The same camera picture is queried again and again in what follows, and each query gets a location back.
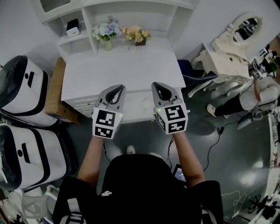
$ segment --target white sneaker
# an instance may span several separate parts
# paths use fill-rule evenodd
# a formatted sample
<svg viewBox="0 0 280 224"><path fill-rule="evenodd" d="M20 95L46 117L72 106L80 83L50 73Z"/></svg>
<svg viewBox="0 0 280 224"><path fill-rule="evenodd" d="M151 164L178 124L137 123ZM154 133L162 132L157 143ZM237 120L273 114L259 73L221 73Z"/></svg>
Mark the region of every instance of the white sneaker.
<svg viewBox="0 0 280 224"><path fill-rule="evenodd" d="M128 155L135 154L135 148L133 147L133 145L129 145L126 148L126 154L128 154Z"/></svg>
<svg viewBox="0 0 280 224"><path fill-rule="evenodd" d="M208 104L208 105L207 105L207 111L208 111L213 117L216 117L216 116L215 116L215 110L216 110L216 107L214 107L212 104Z"/></svg>

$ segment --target white desk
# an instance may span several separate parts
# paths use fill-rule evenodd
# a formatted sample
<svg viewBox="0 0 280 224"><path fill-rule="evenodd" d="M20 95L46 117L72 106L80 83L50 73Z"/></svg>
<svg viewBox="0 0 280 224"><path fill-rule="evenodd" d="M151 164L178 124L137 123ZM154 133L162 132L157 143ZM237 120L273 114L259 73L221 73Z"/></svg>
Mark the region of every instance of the white desk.
<svg viewBox="0 0 280 224"><path fill-rule="evenodd" d="M197 86L189 92L188 97L192 97L197 91L203 88L206 90L206 86L208 88L214 84L237 82L238 86L233 87L226 93L229 96L230 92L239 88L241 89L246 83L253 80L253 78L249 77L248 65L244 60L231 56L230 54L215 52L210 44L204 43L203 46L205 50L193 60L192 67L195 68L198 62L202 62L203 69L206 73L213 71L218 77Z"/></svg>
<svg viewBox="0 0 280 224"><path fill-rule="evenodd" d="M75 58L66 64L61 100L87 117L91 116L99 94L106 88L126 87L124 122L153 118L153 82L174 87L182 98L185 87L180 67L171 47L127 46L110 52L100 50L98 56Z"/></svg>

